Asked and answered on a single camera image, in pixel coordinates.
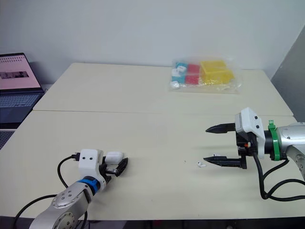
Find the blue block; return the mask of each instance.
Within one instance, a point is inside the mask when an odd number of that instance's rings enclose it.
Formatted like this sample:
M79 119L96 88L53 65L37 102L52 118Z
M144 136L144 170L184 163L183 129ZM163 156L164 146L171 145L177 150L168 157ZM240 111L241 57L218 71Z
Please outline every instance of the blue block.
M183 66L187 68L187 63L183 62L176 62L175 67L178 68L179 66ZM186 71L180 73L180 76L172 76L172 81L178 81L179 83L185 83Z
M182 76L172 76L172 81L178 81L179 83L185 83L185 74Z
M187 68L187 63L183 63L183 62L176 62L176 68L178 68L179 66L183 66Z

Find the white wall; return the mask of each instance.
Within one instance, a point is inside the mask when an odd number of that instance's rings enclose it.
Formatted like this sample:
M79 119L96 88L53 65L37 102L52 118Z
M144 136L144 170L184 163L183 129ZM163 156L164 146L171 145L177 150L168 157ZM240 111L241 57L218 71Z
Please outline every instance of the white wall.
M304 0L0 1L0 52L25 52L42 83L72 62L170 65L200 55L272 77L305 24Z

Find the white earbud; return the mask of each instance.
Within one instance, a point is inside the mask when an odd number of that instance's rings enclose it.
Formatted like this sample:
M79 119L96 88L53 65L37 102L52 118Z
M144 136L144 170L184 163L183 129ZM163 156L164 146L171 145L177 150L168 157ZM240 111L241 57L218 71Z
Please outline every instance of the white earbud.
M171 88L172 89L179 89L180 88L180 84L178 83L178 81L172 81L171 82Z
M206 167L206 165L203 164L201 161L198 161L198 162L197 162L197 166L200 167L200 168Z

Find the black cable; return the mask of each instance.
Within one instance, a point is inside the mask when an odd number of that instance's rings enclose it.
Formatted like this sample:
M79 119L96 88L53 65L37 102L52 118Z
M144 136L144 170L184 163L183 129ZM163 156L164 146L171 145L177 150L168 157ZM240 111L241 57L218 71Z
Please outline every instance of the black cable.
M71 155L71 156L69 156L69 157L66 157L65 159L63 159L59 164L58 164L58 166L57 166L57 174L58 174L58 176L59 176L59 179L61 180L61 182L62 182L62 184L67 188L68 187L68 185L66 184L66 182L63 180L63 178L62 178L62 176L61 176L61 165L65 162L65 161L67 161L67 160L69 160L69 159L72 159L73 158L73 155Z
M87 217L88 217L88 213L86 211L85 215L84 215L84 221L82 222L82 225L81 225L81 229L85 228L85 225L86 225L86 222L87 222Z
M263 174L263 170L262 170L262 166L261 163L258 159L257 156L257 152L253 152L253 158L254 161L256 163L257 166L257 171L258 171L258 179L259 179L259 189L260 189L260 193L261 193L261 197L263 199L273 199L273 200L277 200L277 201L294 201L294 200L299 200L299 199L305 199L305 196L295 196L295 197L287 197L287 198L279 198L279 197L274 197L272 196L272 194L282 185L287 184L287 183L300 183L305 185L305 182L302 180L298 180L298 179L287 179L287 180L283 180L279 183L277 183L275 186L273 186L273 188L270 189L270 191L268 193L265 192L264 190L264 179L272 172L274 172L275 170L283 167L284 165L286 165L289 160L287 159L285 162L281 163L280 165L268 170L265 174Z
M31 206L32 204L40 201L40 200L43 200L43 199L47 199L47 198L54 198L56 197L56 195L47 195L47 196L43 196L43 197L39 197L33 201L31 201L30 203L28 203L27 205L25 205L18 213L17 215L15 216L12 224L11 224L11 229L15 229L16 227L16 223L17 223L17 220L19 219L20 215L25 211L25 209L27 209L29 206Z
M286 159L283 163L281 163L281 164L279 164L278 166L275 166L275 167L273 167L272 169L268 170L268 171L264 174L264 180L265 180L265 178L266 178L270 173L272 173L272 172L276 171L277 169L279 169L279 168L281 168L281 167L287 165L288 162L289 162L289 160Z

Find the white table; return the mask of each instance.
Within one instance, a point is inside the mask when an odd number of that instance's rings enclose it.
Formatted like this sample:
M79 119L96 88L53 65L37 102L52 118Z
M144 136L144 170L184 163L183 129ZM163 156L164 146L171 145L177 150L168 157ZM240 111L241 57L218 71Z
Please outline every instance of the white table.
M292 112L261 70L243 70L240 94L169 91L171 68L74 63L34 110L234 115L251 107L261 115Z
M293 117L262 116L277 126ZM304 200L263 200L252 158L248 169L196 165L213 153L238 157L234 132L205 133L212 125L232 122L233 115L121 114L99 112L32 112L0 151L0 215L14 216L22 206L63 190L56 168L82 148L120 150L129 157L121 177L95 195L89 219L246 219L304 216ZM262 160L264 171L278 163ZM63 164L68 184L78 180L78 163ZM266 189L286 178L302 179L288 165L266 179ZM304 187L287 184L279 197L302 195ZM29 208L36 217L51 199Z

